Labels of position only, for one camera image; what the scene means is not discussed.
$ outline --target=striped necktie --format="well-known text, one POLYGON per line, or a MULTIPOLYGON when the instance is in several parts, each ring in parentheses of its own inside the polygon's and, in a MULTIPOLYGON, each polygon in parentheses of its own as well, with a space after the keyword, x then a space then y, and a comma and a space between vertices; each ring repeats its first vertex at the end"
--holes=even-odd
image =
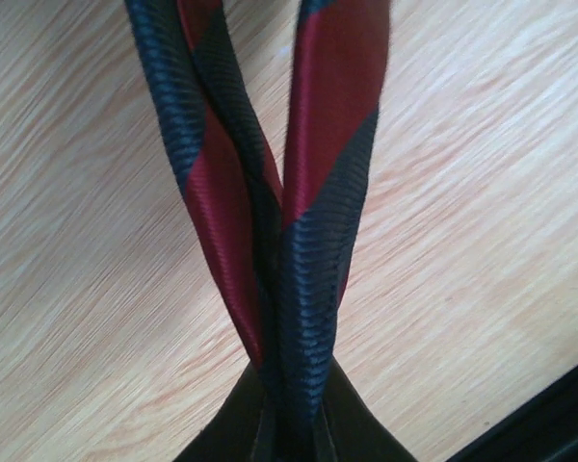
POLYGON ((282 186, 222 1, 126 5, 209 269, 278 431, 307 460, 368 186, 389 0, 302 1, 282 186))

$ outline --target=strap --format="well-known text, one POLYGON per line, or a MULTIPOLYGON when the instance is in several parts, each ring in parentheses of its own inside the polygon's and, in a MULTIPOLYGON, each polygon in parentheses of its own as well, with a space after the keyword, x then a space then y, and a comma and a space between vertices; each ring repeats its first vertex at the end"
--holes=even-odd
POLYGON ((389 0, 303 0, 284 190, 220 0, 126 0, 161 134, 223 301, 279 416, 321 412, 368 169, 389 0))

